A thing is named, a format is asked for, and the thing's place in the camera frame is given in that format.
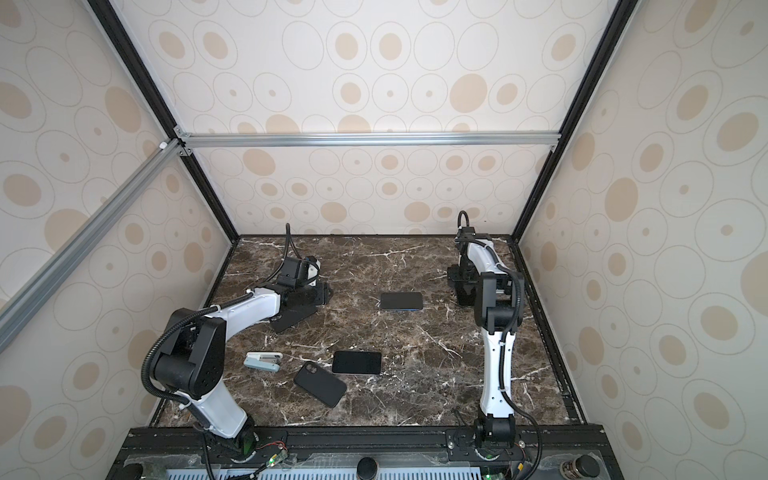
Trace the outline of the black phone with pink case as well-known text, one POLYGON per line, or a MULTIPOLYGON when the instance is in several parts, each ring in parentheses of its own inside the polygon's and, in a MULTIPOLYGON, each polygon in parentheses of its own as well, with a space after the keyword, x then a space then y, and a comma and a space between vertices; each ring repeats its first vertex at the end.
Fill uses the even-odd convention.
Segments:
POLYGON ((337 351, 334 353, 332 372, 345 375, 380 375, 382 354, 367 351, 337 351))

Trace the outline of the black phone case with camera hole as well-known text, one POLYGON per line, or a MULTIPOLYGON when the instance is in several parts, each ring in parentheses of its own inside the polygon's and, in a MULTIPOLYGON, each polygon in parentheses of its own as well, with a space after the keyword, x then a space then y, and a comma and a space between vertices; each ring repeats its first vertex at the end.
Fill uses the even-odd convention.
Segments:
POLYGON ((342 380, 312 361, 302 365, 293 382, 329 408, 335 408, 347 391, 342 380))

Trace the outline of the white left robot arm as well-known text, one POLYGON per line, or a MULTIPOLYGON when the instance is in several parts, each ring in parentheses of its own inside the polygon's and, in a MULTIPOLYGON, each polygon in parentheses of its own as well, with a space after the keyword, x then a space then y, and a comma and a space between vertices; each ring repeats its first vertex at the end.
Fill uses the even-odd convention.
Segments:
POLYGON ((317 313, 331 296, 319 260, 299 253, 286 225, 282 257, 266 279, 233 300, 172 313, 140 367, 143 387, 188 411, 205 441, 218 443, 235 461, 248 460, 258 436, 251 415, 223 380, 227 344, 256 325, 282 333, 317 313))

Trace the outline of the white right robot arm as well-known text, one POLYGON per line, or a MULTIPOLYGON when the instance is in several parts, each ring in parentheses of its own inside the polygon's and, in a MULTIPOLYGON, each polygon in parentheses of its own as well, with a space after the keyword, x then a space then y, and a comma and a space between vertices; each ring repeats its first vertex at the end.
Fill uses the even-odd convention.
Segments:
POLYGON ((484 345, 483 390, 475 422, 475 448, 505 443, 520 451, 521 461, 513 467, 513 479, 528 479, 538 469, 541 456, 541 429, 535 418, 513 399, 512 356, 517 331, 523 321, 525 280, 510 270, 497 254, 490 235, 470 225, 469 214, 457 216, 454 238, 459 262, 447 269, 447 280, 461 306, 474 309, 476 325, 484 345), (536 454, 529 457, 519 445, 516 418, 526 419, 536 435, 536 454))

